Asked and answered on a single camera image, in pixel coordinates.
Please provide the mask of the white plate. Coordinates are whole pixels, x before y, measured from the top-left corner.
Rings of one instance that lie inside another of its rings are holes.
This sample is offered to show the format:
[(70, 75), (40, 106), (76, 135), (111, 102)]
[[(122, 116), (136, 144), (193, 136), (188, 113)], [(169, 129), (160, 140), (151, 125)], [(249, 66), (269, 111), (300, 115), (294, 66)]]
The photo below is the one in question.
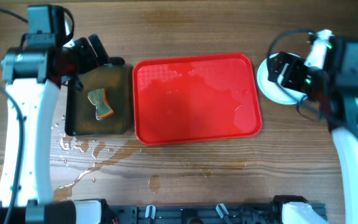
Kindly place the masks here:
[(302, 92), (285, 88), (285, 90), (295, 98), (291, 99), (283, 91), (281, 91), (274, 82), (268, 81), (267, 59), (259, 66), (257, 71), (257, 84), (261, 92), (271, 101), (281, 105), (295, 105), (300, 100), (305, 100), (306, 95)]

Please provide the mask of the green orange sponge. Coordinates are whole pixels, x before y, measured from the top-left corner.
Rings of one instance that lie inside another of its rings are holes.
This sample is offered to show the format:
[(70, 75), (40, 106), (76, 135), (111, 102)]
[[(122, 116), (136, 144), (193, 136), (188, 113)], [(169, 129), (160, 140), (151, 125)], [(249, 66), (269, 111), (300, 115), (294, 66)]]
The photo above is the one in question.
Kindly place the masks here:
[(107, 91), (104, 88), (90, 91), (88, 93), (88, 99), (96, 108), (97, 120), (109, 118), (114, 114), (114, 110), (108, 102)]

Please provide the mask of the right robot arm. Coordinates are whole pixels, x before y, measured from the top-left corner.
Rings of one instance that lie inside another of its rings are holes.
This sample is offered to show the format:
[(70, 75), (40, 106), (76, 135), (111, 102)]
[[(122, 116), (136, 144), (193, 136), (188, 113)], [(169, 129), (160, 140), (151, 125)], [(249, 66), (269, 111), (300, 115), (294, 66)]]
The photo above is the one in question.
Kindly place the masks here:
[(268, 55), (275, 94), (323, 117), (331, 126), (342, 172), (346, 223), (358, 223), (358, 54), (327, 50), (300, 58)]

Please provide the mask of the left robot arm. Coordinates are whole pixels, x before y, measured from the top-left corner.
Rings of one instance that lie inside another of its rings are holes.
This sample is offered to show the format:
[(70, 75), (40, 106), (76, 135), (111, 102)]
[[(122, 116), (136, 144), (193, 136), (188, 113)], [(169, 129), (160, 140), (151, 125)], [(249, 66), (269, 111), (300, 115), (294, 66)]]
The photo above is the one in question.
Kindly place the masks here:
[(8, 125), (0, 180), (0, 223), (112, 223), (103, 199), (55, 203), (50, 181), (51, 125), (66, 77), (76, 77), (108, 61), (97, 35), (71, 48), (48, 37), (9, 49), (1, 62)]

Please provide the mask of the black water tray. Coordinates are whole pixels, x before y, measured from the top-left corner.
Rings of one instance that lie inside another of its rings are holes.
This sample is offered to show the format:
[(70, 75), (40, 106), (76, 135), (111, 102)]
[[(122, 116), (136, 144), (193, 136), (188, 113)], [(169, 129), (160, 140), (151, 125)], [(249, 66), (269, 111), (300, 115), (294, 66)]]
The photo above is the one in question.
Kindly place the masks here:
[[(73, 80), (68, 82), (65, 133), (69, 136), (91, 136), (105, 134), (123, 134), (130, 125), (130, 99), (128, 68), (120, 57), (109, 59), (109, 63), (80, 75), (82, 90), (76, 89)], [(96, 106), (91, 103), (88, 93), (104, 89), (108, 102), (114, 113), (98, 119)]]

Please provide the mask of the red plastic tray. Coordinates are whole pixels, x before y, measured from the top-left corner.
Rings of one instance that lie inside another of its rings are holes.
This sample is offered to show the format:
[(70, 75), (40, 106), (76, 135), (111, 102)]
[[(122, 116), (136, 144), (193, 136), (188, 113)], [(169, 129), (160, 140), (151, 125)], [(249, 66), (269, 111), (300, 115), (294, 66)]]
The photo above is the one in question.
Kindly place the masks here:
[(242, 53), (143, 60), (133, 69), (135, 135), (148, 146), (255, 136), (262, 114)]

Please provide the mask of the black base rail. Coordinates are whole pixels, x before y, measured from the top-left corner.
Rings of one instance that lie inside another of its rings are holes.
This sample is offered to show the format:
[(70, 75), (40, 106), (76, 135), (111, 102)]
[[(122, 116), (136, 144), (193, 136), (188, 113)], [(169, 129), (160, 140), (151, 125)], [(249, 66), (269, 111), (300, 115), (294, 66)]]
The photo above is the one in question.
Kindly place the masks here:
[(117, 223), (281, 223), (277, 205), (246, 203), (226, 205), (227, 213), (216, 206), (137, 207), (135, 205), (111, 206)]

